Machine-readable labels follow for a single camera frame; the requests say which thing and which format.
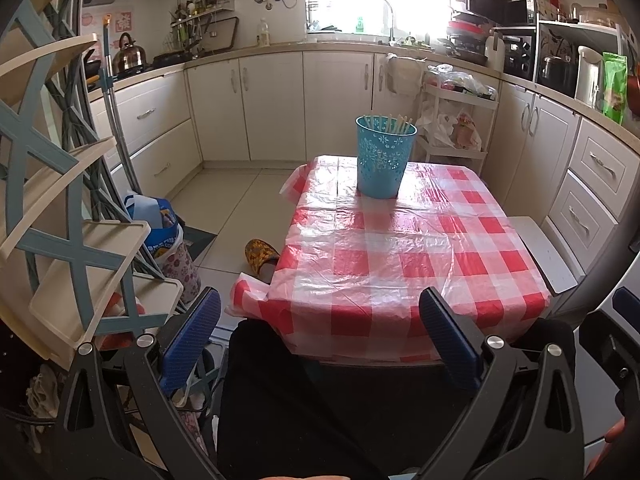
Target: green package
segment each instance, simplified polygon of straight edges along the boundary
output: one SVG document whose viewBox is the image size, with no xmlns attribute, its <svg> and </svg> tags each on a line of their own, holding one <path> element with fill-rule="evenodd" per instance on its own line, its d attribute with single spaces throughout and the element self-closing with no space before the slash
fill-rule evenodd
<svg viewBox="0 0 640 480">
<path fill-rule="evenodd" d="M 604 52 L 604 108 L 602 113 L 622 124 L 626 107 L 626 56 Z"/>
</svg>

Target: slipper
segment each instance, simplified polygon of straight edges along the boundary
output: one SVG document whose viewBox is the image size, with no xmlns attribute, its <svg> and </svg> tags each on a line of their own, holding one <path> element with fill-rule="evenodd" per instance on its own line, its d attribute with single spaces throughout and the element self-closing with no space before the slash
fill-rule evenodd
<svg viewBox="0 0 640 480">
<path fill-rule="evenodd" d="M 276 249 L 258 238 L 249 241 L 244 248 L 244 256 L 255 276 L 260 275 L 260 269 L 264 264 L 269 263 L 275 266 L 280 259 L 280 254 Z"/>
</svg>

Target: stainless steel kettle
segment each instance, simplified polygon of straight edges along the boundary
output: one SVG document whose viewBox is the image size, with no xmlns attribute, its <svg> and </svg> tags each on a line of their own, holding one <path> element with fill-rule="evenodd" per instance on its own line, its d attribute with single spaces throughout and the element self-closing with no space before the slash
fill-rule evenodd
<svg viewBox="0 0 640 480">
<path fill-rule="evenodd" d="M 127 43 L 123 44 L 122 40 L 125 38 L 127 38 Z M 145 49 L 141 46 L 135 46 L 134 43 L 135 41 L 131 39 L 128 32 L 124 32 L 120 37 L 120 50 L 113 58 L 113 73 L 115 75 L 146 65 Z"/>
</svg>

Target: plastic tablecloth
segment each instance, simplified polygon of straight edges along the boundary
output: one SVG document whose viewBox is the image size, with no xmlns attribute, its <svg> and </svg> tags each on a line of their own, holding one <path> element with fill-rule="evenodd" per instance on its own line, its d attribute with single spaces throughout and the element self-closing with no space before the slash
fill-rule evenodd
<svg viewBox="0 0 640 480">
<path fill-rule="evenodd" d="M 487 335 L 528 330 L 550 293 L 475 173 L 410 162 L 398 197 L 376 200 L 358 192 L 356 164 L 321 156 L 295 170 L 271 285 L 242 274 L 228 314 L 268 322 L 295 354 L 360 364 L 438 359 L 418 313 L 428 286 Z"/>
</svg>

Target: blue plastic cup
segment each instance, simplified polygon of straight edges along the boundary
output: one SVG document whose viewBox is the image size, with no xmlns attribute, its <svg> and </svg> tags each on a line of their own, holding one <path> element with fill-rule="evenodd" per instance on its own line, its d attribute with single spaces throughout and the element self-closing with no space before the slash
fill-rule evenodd
<svg viewBox="0 0 640 480">
<path fill-rule="evenodd" d="M 358 189 L 366 196 L 387 199 L 398 196 L 406 164 L 411 155 L 418 129 L 409 124 L 406 134 L 386 134 L 396 127 L 396 119 L 372 117 L 372 130 L 364 117 L 356 119 L 358 126 Z"/>
</svg>

